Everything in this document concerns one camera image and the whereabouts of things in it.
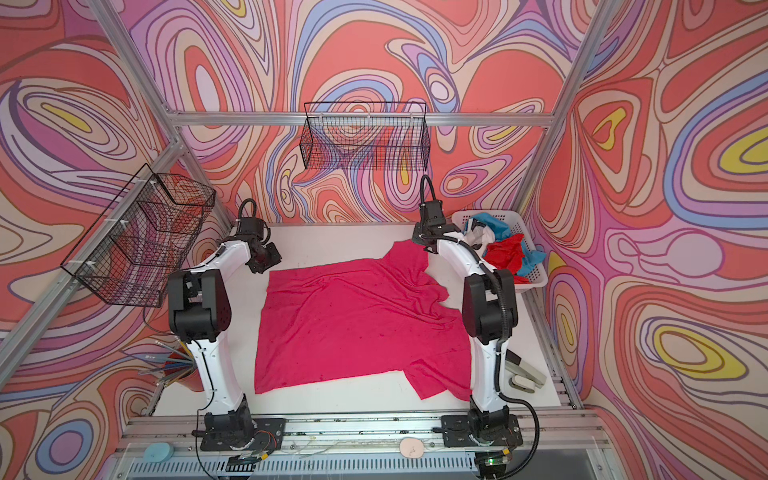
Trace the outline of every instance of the wire basket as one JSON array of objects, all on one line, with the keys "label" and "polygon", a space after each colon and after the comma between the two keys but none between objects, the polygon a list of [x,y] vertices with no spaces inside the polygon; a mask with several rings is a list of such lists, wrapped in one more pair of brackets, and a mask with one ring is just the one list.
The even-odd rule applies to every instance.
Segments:
[{"label": "wire basket", "polygon": [[410,170],[429,165],[422,102],[316,101],[304,104],[301,157],[307,170]]},{"label": "wire basket", "polygon": [[181,268],[214,207],[216,192],[177,174],[153,173],[134,188],[141,188],[136,200],[76,271],[65,267],[66,259],[61,268],[104,303],[158,307],[168,275]]}]

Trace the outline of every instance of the pink t-shirt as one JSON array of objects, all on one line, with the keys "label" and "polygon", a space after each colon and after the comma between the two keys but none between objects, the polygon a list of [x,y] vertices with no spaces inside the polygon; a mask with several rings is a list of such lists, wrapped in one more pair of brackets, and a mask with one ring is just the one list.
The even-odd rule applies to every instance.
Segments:
[{"label": "pink t-shirt", "polygon": [[469,400],[469,337],[427,265],[407,240],[382,259],[270,271],[256,393],[402,370],[422,399]]}]

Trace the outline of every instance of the colorful wall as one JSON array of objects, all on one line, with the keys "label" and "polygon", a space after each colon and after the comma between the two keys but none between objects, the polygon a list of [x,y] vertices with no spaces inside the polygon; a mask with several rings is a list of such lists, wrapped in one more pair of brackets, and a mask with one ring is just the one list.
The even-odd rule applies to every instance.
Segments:
[{"label": "colorful wall", "polygon": [[768,478],[768,3],[630,0],[527,210],[631,478]]},{"label": "colorful wall", "polygon": [[[424,101],[434,112],[550,112],[592,2],[125,2],[121,18],[169,107],[302,111],[305,101]],[[186,127],[233,211],[273,222],[404,221],[412,172],[304,171],[300,127]],[[541,136],[432,129],[447,213],[506,208]]]},{"label": "colorful wall", "polygon": [[[165,146],[77,0],[0,2],[0,338],[121,186]],[[220,238],[206,223],[191,261]],[[165,309],[75,294],[0,392],[0,478],[93,478],[154,385],[121,351],[152,351]]]},{"label": "colorful wall", "polygon": [[[0,2],[0,336],[73,243],[165,141],[82,0]],[[590,2],[112,2],[168,104],[295,111],[320,99],[421,99],[433,111],[551,111]],[[234,209],[272,221],[412,219],[411,174],[304,172],[295,127],[189,127]],[[431,172],[450,212],[509,207],[541,129],[444,127]],[[183,171],[177,165],[174,171]],[[221,238],[208,221],[188,261]],[[154,386],[124,353],[152,351],[164,308],[78,292],[0,392],[0,476],[93,478]]]}]

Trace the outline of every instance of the work surface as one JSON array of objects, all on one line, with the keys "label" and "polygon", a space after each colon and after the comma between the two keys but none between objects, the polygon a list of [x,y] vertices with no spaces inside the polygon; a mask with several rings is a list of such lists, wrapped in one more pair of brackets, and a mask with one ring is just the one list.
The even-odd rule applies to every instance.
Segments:
[{"label": "work surface", "polygon": [[[283,256],[283,262],[272,270],[287,270],[360,258],[381,258],[392,244],[408,240],[413,227],[408,225],[301,226],[273,227],[272,241]],[[445,306],[461,309],[464,279],[437,255],[429,255],[426,272],[449,292]],[[351,379],[330,380],[253,393],[253,373],[259,338],[261,309],[266,299],[269,271],[253,274],[240,267],[227,281],[227,294],[232,305],[229,333],[230,352],[235,375],[248,398],[251,413],[319,413],[319,412],[397,412],[443,409],[467,409],[450,392],[421,400],[402,372],[387,372]],[[547,382],[533,394],[520,392],[502,383],[506,395],[528,400],[535,407],[559,406],[560,400],[550,371],[539,346],[531,317],[518,294],[518,326],[514,329],[510,349],[528,363],[547,374]],[[177,383],[163,391],[155,416],[194,415],[206,404],[205,394],[191,392]]]}]

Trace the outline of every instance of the white laundry basket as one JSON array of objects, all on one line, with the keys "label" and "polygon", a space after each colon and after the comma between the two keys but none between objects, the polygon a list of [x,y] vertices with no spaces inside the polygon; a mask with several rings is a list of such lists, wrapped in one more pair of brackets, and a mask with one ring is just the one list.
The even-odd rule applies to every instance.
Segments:
[{"label": "white laundry basket", "polygon": [[[511,210],[460,210],[451,215],[451,222],[458,228],[464,231],[464,226],[467,224],[467,220],[477,214],[490,214],[494,218],[498,218],[502,222],[509,225],[509,229],[512,230],[512,235],[518,233],[523,234],[523,241],[529,251],[536,250],[533,242],[531,241],[531,235],[528,233],[528,228],[525,227],[522,217],[517,212]],[[538,264],[531,272],[525,276],[530,283],[516,283],[515,291],[523,292],[531,288],[539,288],[547,284],[547,270],[544,270],[543,264]]]}]

